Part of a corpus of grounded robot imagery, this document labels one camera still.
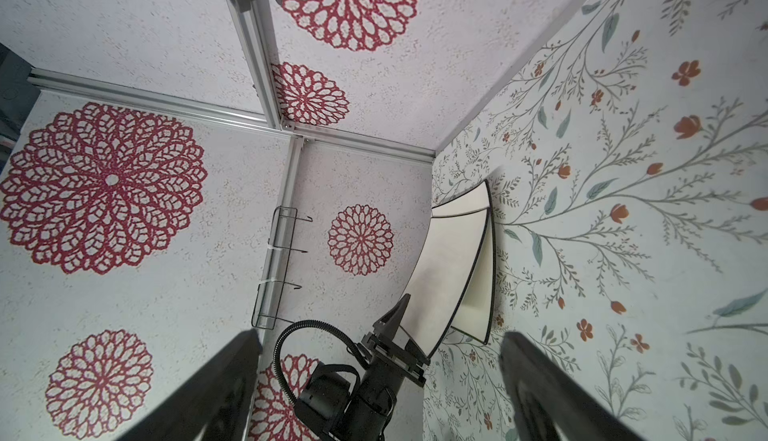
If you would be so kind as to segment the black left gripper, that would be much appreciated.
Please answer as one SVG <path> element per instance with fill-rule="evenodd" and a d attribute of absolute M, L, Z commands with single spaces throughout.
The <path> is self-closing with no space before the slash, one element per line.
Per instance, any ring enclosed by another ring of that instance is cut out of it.
<path fill-rule="evenodd" d="M 408 340 L 395 343 L 410 302 L 405 294 L 373 324 L 373 331 L 360 343 L 338 328 L 321 321 L 293 324 L 295 331 L 317 329 L 342 341 L 363 369 L 345 364 L 317 363 L 300 394 L 293 398 L 293 411 L 321 440 L 383 440 L 404 382 L 425 384 L 429 360 L 418 345 Z"/>

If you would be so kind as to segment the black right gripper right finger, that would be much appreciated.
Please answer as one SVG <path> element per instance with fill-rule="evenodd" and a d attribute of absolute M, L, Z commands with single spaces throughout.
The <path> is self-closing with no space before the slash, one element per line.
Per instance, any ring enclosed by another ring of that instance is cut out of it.
<path fill-rule="evenodd" d="M 508 331 L 499 367 L 521 440 L 638 440 L 522 333 Z"/>

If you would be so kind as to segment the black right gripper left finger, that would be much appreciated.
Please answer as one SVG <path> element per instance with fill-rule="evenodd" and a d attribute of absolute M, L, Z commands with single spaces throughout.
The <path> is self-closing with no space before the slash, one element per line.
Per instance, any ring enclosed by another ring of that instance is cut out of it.
<path fill-rule="evenodd" d="M 237 334 L 122 440 L 243 440 L 262 346 L 251 329 Z"/>

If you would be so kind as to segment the white square plate black rim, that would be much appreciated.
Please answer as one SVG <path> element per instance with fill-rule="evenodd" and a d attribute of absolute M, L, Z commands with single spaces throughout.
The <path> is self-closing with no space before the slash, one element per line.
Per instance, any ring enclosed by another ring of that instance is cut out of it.
<path fill-rule="evenodd" d="M 434 217 L 405 287 L 408 306 L 400 323 L 431 357 L 458 311 L 480 253 L 488 212 Z"/>

